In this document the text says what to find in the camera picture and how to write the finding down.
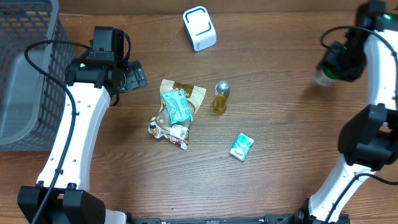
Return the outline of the green lid jar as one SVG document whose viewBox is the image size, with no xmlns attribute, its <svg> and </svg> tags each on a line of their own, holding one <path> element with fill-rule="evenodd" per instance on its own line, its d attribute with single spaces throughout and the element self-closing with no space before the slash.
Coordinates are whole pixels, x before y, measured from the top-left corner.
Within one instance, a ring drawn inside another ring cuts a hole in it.
<svg viewBox="0 0 398 224">
<path fill-rule="evenodd" d="M 338 75 L 335 75 L 329 68 L 316 69 L 314 73 L 315 82 L 321 86 L 332 85 L 339 80 Z"/>
</svg>

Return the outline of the teal snack packet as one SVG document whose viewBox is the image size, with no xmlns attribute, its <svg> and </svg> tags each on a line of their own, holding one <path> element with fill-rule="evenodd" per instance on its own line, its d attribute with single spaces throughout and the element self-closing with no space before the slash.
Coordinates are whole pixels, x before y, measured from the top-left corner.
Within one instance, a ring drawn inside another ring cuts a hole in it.
<svg viewBox="0 0 398 224">
<path fill-rule="evenodd" d="M 188 119 L 193 121 L 193 115 L 190 111 L 184 89 L 174 89 L 167 93 L 162 93 L 161 96 L 172 124 Z"/>
</svg>

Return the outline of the brown snack pouch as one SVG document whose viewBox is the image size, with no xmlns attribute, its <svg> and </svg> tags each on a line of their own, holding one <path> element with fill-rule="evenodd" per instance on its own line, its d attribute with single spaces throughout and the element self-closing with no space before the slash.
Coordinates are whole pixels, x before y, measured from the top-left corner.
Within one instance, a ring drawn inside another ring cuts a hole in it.
<svg viewBox="0 0 398 224">
<path fill-rule="evenodd" d="M 190 125 L 193 121 L 188 119 L 183 122 L 172 124 L 166 105 L 161 96 L 162 93 L 167 93 L 174 89 L 184 89 L 193 116 L 200 108 L 206 93 L 206 89 L 199 86 L 182 84 L 166 79 L 162 80 L 159 88 L 160 110 L 158 114 L 151 119 L 148 125 L 148 132 L 156 139 L 166 138 L 181 149 L 186 150 L 189 145 Z"/>
</svg>

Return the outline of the yellow dish soap bottle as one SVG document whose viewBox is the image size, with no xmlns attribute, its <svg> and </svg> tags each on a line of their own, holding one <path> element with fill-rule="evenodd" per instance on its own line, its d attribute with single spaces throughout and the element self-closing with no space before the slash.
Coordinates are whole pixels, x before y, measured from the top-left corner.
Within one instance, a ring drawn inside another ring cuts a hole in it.
<svg viewBox="0 0 398 224">
<path fill-rule="evenodd" d="M 213 100 L 213 110 L 215 113 L 223 114 L 226 111 L 227 99 L 229 98 L 230 88 L 226 80 L 220 80 L 215 85 L 215 97 Z"/>
</svg>

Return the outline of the teal tissue pack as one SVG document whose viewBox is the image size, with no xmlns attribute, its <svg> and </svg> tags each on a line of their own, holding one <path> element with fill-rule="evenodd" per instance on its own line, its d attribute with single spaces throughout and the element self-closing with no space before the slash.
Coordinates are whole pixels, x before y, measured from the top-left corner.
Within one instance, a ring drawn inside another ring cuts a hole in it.
<svg viewBox="0 0 398 224">
<path fill-rule="evenodd" d="M 252 138 L 243 133 L 239 133 L 235 142 L 231 146 L 229 154 L 240 161 L 244 161 L 253 144 L 254 140 Z"/>
</svg>

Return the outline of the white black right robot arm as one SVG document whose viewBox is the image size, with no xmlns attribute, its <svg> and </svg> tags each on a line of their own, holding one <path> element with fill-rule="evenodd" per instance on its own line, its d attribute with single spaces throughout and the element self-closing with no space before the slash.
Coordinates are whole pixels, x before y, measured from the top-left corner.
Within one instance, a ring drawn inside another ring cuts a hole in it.
<svg viewBox="0 0 398 224">
<path fill-rule="evenodd" d="M 356 11 L 345 43 L 326 45 L 317 65 L 319 85 L 353 82 L 368 70 L 367 105 L 342 128 L 340 156 L 326 181 L 282 223 L 349 223 L 341 211 L 368 178 L 397 160 L 397 15 L 384 1 L 368 1 Z"/>
</svg>

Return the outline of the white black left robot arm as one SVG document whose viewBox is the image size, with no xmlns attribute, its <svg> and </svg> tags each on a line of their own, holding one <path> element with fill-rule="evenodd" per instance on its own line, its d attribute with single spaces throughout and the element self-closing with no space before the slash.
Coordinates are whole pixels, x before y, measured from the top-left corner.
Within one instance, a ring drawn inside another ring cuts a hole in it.
<svg viewBox="0 0 398 224">
<path fill-rule="evenodd" d="M 129 61 L 129 36 L 96 26 L 85 52 L 65 68 L 65 106 L 49 159 L 36 185 L 20 188 L 17 203 L 29 223 L 132 223 L 129 212 L 107 209 L 89 193 L 90 167 L 106 110 L 121 93 L 147 85 L 140 61 Z"/>
</svg>

